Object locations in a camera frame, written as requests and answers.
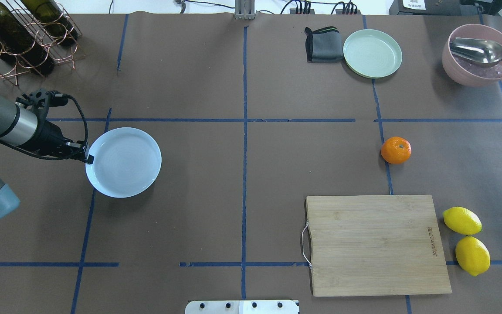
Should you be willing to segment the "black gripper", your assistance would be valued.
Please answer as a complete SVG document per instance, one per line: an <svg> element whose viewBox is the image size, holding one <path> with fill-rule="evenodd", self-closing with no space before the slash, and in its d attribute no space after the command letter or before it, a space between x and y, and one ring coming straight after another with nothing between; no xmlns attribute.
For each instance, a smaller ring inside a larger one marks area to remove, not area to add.
<svg viewBox="0 0 502 314"><path fill-rule="evenodd" d="M22 97L16 98L16 102L34 114L37 123L32 137L18 147L40 156L57 157L58 160L77 160L91 165L95 157L89 153L89 142L87 140L73 142L63 136L57 125L47 120L49 108L65 106L68 103L68 99L60 97L59 93L41 88L29 95L23 94Z"/></svg>

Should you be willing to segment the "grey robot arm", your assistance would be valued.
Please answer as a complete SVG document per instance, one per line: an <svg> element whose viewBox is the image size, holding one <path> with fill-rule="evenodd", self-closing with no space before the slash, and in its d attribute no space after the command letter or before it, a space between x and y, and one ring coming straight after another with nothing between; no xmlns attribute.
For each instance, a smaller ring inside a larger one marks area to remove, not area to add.
<svg viewBox="0 0 502 314"><path fill-rule="evenodd" d="M67 105L68 101L74 101L81 116L83 140L73 141L64 137L61 129L47 119L51 107ZM0 144L42 160L94 162L88 151L88 124L78 102L71 95L44 88L22 95L14 102L0 96ZM0 219L19 205L19 198L0 178Z"/></svg>

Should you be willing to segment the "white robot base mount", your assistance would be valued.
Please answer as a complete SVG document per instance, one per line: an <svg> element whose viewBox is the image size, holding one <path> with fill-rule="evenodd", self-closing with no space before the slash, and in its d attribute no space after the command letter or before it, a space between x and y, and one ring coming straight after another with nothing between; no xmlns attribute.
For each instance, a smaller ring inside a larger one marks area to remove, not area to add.
<svg viewBox="0 0 502 314"><path fill-rule="evenodd" d="M186 314L299 314L296 300L194 300Z"/></svg>

